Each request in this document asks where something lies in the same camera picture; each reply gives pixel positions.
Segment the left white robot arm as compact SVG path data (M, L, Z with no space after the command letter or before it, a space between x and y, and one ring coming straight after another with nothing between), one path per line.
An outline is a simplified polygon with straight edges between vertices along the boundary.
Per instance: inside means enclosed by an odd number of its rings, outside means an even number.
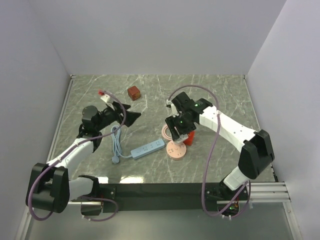
M52 161L33 166L25 200L28 208L61 213L71 200L84 196L88 201L94 201L100 197L97 177L80 175L70 180L69 175L98 149L104 128L114 122L130 127L141 116L141 113L129 109L130 105L116 101L102 111L93 105L85 107L72 145Z

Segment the blue power strip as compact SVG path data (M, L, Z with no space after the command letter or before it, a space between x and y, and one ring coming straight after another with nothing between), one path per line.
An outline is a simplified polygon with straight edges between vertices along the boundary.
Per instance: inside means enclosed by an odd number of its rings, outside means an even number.
M142 158L146 155L152 154L158 150L161 150L165 147L165 142L163 141L163 139L158 139L155 141L152 141L148 144L145 144L143 146L140 146L138 148L135 148L133 150L130 151L131 153L131 157L134 160L137 160L139 158Z

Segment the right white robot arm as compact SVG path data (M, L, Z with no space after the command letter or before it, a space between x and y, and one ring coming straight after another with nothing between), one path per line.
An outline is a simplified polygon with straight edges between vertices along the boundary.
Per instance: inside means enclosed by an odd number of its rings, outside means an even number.
M237 166L212 190L217 200L232 199L241 185L255 180L275 159L271 137L265 130L245 127L204 98L194 101L181 92L167 100L166 106L172 111L165 122L174 143L183 142L196 125L201 125L216 132L239 151Z

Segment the pink round power strip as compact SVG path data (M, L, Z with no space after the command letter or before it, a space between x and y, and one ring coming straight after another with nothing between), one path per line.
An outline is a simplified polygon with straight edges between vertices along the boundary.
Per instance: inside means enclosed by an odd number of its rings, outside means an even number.
M187 147L183 142L174 143L171 140L166 145L166 152L171 159L180 160L186 155Z

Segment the red cube socket adapter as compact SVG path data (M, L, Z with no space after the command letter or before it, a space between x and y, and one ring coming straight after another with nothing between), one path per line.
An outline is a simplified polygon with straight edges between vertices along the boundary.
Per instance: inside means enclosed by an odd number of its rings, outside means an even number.
M195 131L191 131L187 134L187 139L183 141L186 146L191 146L195 137Z

